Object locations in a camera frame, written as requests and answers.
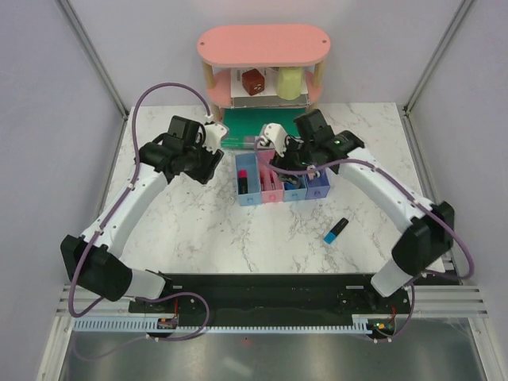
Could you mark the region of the red orange-tip pen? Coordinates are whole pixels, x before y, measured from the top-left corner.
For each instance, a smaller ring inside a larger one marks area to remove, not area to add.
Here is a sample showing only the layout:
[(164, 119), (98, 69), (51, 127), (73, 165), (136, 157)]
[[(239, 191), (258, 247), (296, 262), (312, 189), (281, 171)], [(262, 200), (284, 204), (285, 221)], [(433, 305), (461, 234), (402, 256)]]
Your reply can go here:
[(267, 178), (265, 175), (263, 175), (263, 174), (260, 175), (260, 182), (261, 182), (262, 191), (269, 191), (270, 190), (269, 182), (267, 181)]

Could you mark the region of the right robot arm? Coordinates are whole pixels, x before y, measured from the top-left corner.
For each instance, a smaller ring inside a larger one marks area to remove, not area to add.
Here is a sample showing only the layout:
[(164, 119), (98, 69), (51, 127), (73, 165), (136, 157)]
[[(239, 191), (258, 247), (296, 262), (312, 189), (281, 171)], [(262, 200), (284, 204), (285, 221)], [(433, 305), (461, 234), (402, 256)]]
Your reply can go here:
[(401, 184), (366, 148), (353, 132), (335, 133), (320, 110), (297, 117), (298, 136), (279, 124), (262, 128), (260, 143), (272, 145), (269, 164), (286, 183), (299, 175), (315, 175), (329, 168), (367, 195), (394, 223), (401, 236), (391, 250), (391, 259), (371, 278), (363, 294), (364, 305), (382, 312), (392, 303), (392, 294), (453, 246), (455, 212), (447, 203), (436, 204)]

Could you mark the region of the brown cube box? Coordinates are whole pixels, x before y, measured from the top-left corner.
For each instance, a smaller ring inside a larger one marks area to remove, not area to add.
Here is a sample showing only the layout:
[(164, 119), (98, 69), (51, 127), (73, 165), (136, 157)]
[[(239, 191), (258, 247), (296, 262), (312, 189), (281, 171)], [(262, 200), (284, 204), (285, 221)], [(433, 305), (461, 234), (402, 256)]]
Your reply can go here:
[(241, 83), (249, 96), (257, 95), (263, 92), (265, 88), (265, 78), (261, 72), (255, 68), (241, 75)]

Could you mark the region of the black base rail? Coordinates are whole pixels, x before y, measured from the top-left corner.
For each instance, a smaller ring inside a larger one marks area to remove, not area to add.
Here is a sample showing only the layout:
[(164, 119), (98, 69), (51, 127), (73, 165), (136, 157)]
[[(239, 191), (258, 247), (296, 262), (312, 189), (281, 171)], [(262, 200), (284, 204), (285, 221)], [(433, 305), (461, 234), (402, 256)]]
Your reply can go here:
[(175, 312), (196, 322), (339, 323), (353, 314), (402, 314), (410, 292), (381, 296), (370, 274), (166, 275), (158, 297), (131, 302), (132, 313)]

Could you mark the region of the green box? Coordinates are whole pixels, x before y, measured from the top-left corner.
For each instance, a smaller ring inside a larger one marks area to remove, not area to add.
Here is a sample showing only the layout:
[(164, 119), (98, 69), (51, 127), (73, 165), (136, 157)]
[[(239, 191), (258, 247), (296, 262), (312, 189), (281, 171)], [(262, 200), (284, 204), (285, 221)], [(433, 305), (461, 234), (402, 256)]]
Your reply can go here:
[(252, 149), (261, 129), (269, 123), (280, 124), (287, 133), (298, 137), (294, 119), (305, 112), (305, 108), (226, 110), (222, 123), (229, 128), (229, 135), (222, 141), (221, 146), (230, 149)]

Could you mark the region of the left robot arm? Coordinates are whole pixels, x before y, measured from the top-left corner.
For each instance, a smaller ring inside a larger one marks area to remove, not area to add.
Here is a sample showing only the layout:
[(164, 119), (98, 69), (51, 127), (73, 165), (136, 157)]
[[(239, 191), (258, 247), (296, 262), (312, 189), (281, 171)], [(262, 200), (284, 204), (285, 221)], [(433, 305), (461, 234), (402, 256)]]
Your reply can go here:
[(174, 116), (168, 130), (137, 152), (124, 190), (117, 193), (95, 222), (61, 245), (69, 279), (100, 298), (116, 302), (124, 296), (146, 298), (157, 312), (171, 309), (174, 293), (162, 275), (128, 267), (120, 258), (131, 232), (154, 199), (178, 175), (207, 184), (224, 152), (229, 130), (219, 122), (202, 124)]

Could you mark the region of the pink three-tier shelf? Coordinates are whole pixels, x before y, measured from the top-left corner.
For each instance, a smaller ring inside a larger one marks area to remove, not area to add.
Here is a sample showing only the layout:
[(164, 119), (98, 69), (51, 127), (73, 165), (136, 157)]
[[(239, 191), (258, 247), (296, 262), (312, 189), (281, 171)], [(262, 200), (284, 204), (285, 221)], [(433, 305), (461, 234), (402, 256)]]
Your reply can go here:
[(309, 91), (309, 105), (315, 107), (322, 94), (325, 59), (331, 48), (329, 36), (313, 25), (224, 25), (204, 32), (197, 43), (206, 77), (211, 106), (223, 120), (233, 108), (230, 93), (232, 68), (302, 67)]

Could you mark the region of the blue black highlighter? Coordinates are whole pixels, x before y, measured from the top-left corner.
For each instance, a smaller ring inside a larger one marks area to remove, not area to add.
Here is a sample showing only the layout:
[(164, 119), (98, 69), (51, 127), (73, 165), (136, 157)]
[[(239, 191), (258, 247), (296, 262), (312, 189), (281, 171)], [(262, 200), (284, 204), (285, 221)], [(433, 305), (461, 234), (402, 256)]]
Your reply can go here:
[(340, 219), (334, 227), (324, 236), (324, 242), (326, 244), (331, 244), (334, 242), (340, 233), (344, 230), (344, 228), (348, 225), (348, 219), (343, 217)]

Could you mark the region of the dark red pink pen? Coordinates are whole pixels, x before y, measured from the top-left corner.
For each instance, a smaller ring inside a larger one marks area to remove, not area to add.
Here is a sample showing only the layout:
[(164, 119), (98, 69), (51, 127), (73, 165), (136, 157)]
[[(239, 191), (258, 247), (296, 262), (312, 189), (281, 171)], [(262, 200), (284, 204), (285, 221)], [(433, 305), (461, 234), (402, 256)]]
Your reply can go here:
[(273, 191), (278, 190), (278, 186), (277, 186), (276, 181), (275, 181), (275, 176), (273, 174), (270, 174), (270, 183), (271, 183), (271, 189)]

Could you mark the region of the blue grey eraser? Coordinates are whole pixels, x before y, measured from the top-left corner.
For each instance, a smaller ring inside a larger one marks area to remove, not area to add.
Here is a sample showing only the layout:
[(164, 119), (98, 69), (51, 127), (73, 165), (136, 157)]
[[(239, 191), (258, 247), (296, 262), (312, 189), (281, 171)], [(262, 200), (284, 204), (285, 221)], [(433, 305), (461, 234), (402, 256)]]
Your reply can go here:
[(293, 190), (298, 190), (298, 189), (301, 189), (302, 188), (302, 184), (300, 182), (297, 182), (297, 183), (284, 183), (284, 189), (286, 191), (293, 191)]

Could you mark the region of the pale yellow cup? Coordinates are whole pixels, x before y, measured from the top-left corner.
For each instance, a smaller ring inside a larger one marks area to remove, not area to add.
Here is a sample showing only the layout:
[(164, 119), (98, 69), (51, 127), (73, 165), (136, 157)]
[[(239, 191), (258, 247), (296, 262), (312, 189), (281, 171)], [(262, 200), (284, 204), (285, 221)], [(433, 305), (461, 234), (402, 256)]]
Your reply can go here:
[(301, 94), (302, 67), (280, 67), (278, 70), (276, 94), (285, 100), (294, 100)]

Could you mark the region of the pink black highlighter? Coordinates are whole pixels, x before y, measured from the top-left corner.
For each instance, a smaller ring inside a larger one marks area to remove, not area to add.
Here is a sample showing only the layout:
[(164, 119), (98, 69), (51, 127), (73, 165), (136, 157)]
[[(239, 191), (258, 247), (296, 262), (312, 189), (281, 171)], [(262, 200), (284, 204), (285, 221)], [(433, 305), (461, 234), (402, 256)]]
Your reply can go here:
[(248, 193), (248, 172), (246, 169), (240, 169), (237, 172), (238, 194)]

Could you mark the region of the four-compartment blue pink organizer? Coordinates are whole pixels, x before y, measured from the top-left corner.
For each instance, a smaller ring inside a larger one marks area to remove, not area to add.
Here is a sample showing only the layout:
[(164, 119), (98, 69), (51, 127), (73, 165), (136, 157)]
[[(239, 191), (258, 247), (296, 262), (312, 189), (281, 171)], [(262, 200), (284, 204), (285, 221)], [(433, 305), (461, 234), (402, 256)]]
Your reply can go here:
[(330, 183), (325, 171), (310, 179), (299, 176), (296, 185), (282, 182), (278, 174), (264, 166), (255, 153), (235, 156), (237, 198), (241, 206), (277, 202), (298, 202), (325, 198)]

